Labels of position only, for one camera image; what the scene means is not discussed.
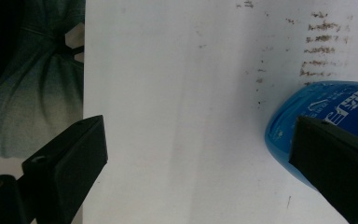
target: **gray fabric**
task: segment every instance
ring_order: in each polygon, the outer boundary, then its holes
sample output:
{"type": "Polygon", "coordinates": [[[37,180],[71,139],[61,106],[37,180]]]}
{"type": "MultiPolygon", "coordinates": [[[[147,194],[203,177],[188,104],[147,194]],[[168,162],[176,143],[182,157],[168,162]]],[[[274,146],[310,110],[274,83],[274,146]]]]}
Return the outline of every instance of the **gray fabric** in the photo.
{"type": "Polygon", "coordinates": [[[0,157],[26,158],[83,116],[83,63],[56,53],[84,22],[84,0],[26,0],[14,56],[0,79],[0,157]]]}

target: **blue plastic bottle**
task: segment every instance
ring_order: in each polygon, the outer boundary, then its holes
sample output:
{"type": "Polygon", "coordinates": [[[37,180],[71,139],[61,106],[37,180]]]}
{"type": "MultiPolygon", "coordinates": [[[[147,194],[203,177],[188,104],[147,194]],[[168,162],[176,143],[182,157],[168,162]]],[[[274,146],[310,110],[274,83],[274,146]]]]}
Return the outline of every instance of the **blue plastic bottle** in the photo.
{"type": "Polygon", "coordinates": [[[272,156],[292,175],[311,186],[289,163],[296,118],[300,115],[323,119],[358,136],[358,82],[313,83],[290,97],[268,124],[265,138],[272,156]]]}

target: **blue bottle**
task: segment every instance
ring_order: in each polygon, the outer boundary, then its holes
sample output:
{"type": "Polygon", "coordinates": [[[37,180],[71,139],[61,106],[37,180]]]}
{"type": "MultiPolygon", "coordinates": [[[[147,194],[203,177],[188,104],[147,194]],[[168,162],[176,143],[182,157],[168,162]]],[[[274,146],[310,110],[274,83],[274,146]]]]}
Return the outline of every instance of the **blue bottle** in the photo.
{"type": "Polygon", "coordinates": [[[358,136],[358,82],[313,83],[290,97],[268,124],[265,139],[269,152],[292,175],[311,186],[289,163],[296,118],[300,115],[325,120],[358,136]]]}

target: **table surface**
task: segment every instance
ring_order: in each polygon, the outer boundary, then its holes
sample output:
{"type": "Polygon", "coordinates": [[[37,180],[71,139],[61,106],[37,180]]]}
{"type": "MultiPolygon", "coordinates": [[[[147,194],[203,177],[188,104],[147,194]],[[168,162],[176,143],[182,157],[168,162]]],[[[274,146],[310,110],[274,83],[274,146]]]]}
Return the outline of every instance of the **table surface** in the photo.
{"type": "Polygon", "coordinates": [[[87,2],[85,118],[109,162],[84,223],[347,223],[269,154],[272,113],[358,81],[358,1],[87,2]]]}

